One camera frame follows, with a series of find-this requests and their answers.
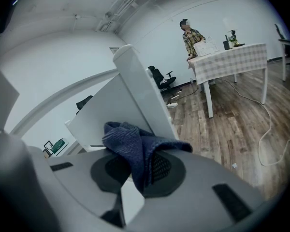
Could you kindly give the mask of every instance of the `plaid shirt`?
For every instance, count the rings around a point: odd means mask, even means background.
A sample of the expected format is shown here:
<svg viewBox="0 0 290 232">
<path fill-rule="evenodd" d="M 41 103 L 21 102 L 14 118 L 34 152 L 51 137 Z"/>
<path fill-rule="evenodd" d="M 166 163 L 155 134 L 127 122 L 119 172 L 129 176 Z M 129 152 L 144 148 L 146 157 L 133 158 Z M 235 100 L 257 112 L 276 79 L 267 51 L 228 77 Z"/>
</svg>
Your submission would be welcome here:
<svg viewBox="0 0 290 232">
<path fill-rule="evenodd" d="M 195 57 L 198 56 L 197 53 L 195 52 L 193 45 L 196 44 L 197 42 L 200 42 L 202 39 L 205 40 L 205 37 L 195 29 L 191 29 L 191 33 L 185 32 L 183 34 L 183 40 L 185 42 L 188 54 L 193 54 Z"/>
</svg>

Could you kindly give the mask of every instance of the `wooden floor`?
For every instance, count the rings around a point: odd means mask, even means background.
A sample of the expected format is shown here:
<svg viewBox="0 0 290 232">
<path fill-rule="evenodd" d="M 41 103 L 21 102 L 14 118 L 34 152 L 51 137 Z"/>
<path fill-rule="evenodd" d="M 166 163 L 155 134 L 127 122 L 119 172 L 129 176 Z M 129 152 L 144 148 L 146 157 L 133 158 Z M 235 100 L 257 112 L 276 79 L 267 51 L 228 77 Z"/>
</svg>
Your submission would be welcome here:
<svg viewBox="0 0 290 232">
<path fill-rule="evenodd" d="M 287 71 L 286 82 L 281 79 L 281 61 L 268 63 L 268 71 L 265 106 L 272 117 L 272 130 L 261 143 L 264 163 L 279 160 L 290 139 L 290 71 Z M 223 79 L 233 83 L 233 77 Z M 237 81 L 235 87 L 240 94 L 260 101 L 261 70 L 239 74 Z M 196 84 L 182 87 L 180 97 L 191 94 L 196 88 Z M 208 118 L 205 94 L 199 91 L 178 100 L 178 106 L 169 109 L 180 140 L 189 142 L 194 154 L 214 159 L 257 187 L 265 198 L 279 194 L 290 179 L 290 143 L 279 164 L 263 167 L 258 158 L 258 142 L 269 127 L 264 108 L 238 96 L 224 81 L 216 80 L 210 90 L 213 118 Z M 169 94 L 164 95 L 165 101 L 169 98 Z"/>
</svg>

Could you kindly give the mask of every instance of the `white plastic panel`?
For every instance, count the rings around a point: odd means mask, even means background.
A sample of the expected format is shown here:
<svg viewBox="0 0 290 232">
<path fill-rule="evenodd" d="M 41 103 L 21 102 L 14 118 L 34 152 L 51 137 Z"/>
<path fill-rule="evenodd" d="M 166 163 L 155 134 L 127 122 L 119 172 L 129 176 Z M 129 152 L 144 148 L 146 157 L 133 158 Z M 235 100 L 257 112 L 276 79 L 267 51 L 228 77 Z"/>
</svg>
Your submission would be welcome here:
<svg viewBox="0 0 290 232">
<path fill-rule="evenodd" d="M 113 61 L 153 133 L 178 139 L 162 96 L 139 61 L 134 47 L 130 44 L 122 46 Z"/>
<path fill-rule="evenodd" d="M 18 96 L 19 93 L 0 71 L 0 130 L 3 130 Z"/>
<path fill-rule="evenodd" d="M 82 147 L 102 145 L 104 124 L 108 121 L 129 122 L 151 131 L 133 96 L 120 75 L 115 76 L 93 96 L 67 128 Z"/>
<path fill-rule="evenodd" d="M 129 224 L 143 208 L 145 198 L 136 189 L 132 179 L 128 178 L 121 188 L 122 209 L 126 224 Z"/>
</svg>

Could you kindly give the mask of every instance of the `cable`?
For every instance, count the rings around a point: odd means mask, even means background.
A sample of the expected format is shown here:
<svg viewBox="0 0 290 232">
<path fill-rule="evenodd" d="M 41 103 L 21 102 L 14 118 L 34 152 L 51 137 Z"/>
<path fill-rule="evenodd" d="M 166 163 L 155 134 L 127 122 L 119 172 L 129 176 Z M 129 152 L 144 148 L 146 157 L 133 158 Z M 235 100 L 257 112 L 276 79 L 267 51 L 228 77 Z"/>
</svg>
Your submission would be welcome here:
<svg viewBox="0 0 290 232">
<path fill-rule="evenodd" d="M 193 93 L 188 94 L 188 95 L 185 95 L 185 96 L 183 96 L 183 97 L 181 97 L 181 98 L 187 97 L 187 96 L 189 96 L 189 95 L 193 95 L 195 92 L 197 92 L 198 89 L 199 89 L 199 86 L 197 87 L 197 89 L 196 89 Z"/>
<path fill-rule="evenodd" d="M 261 142 L 261 140 L 262 140 L 262 139 L 263 139 L 263 138 L 264 138 L 264 137 L 269 133 L 269 131 L 272 129 L 272 125 L 271 125 L 271 115 L 270 115 L 269 111 L 266 109 L 266 107 L 265 107 L 263 104 L 261 104 L 259 101 L 256 101 L 256 100 L 253 100 L 253 99 L 251 99 L 251 98 L 248 98 L 248 97 L 246 97 L 246 96 L 244 96 L 244 95 L 241 95 L 241 94 L 236 90 L 236 88 L 232 85 L 232 83 L 230 83 L 229 81 L 224 80 L 224 79 L 221 79 L 221 78 L 218 78 L 218 79 L 220 79 L 220 80 L 222 80 L 222 81 L 225 81 L 225 82 L 229 83 L 229 84 L 234 88 L 235 92 L 236 92 L 239 96 L 244 97 L 244 98 L 246 98 L 246 99 L 248 99 L 248 100 L 250 100 L 250 101 L 252 101 L 252 102 L 256 102 L 256 103 L 260 104 L 260 105 L 261 105 L 261 106 L 266 110 L 267 114 L 269 115 L 269 119 L 270 119 L 270 127 L 269 127 L 269 129 L 267 130 L 267 132 L 266 132 L 266 133 L 265 133 L 265 134 L 260 138 L 260 140 L 259 140 L 259 142 L 258 142 L 258 157 L 259 157 L 259 161 L 260 161 L 261 165 L 264 166 L 264 167 L 268 167 L 268 166 L 276 165 L 276 164 L 278 164 L 279 162 L 281 162 L 281 161 L 283 160 L 284 156 L 285 156 L 286 151 L 287 151 L 287 146 L 288 146 L 288 143 L 290 142 L 290 139 L 286 142 L 286 146 L 285 146 L 285 148 L 284 148 L 283 154 L 282 154 L 281 158 L 280 158 L 277 162 L 273 162 L 273 163 L 265 164 L 265 163 L 263 163 L 263 162 L 261 161 L 261 158 L 260 158 L 260 142 Z"/>
</svg>

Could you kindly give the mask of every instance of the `person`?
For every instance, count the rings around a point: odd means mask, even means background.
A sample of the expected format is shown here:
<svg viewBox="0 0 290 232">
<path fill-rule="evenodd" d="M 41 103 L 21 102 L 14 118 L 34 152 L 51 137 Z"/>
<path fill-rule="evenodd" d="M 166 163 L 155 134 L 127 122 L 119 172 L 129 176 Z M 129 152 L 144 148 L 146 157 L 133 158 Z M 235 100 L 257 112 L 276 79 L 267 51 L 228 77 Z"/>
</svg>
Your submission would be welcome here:
<svg viewBox="0 0 290 232">
<path fill-rule="evenodd" d="M 196 53 L 193 45 L 196 44 L 197 42 L 205 40 L 206 38 L 203 35 L 201 35 L 199 31 L 192 29 L 190 27 L 190 22 L 187 19 L 183 19 L 182 21 L 180 21 L 179 25 L 181 29 L 184 31 L 183 40 L 186 49 L 188 51 L 187 61 L 196 58 L 198 54 Z M 210 80 L 209 83 L 211 85 L 216 84 L 215 80 Z"/>
</svg>

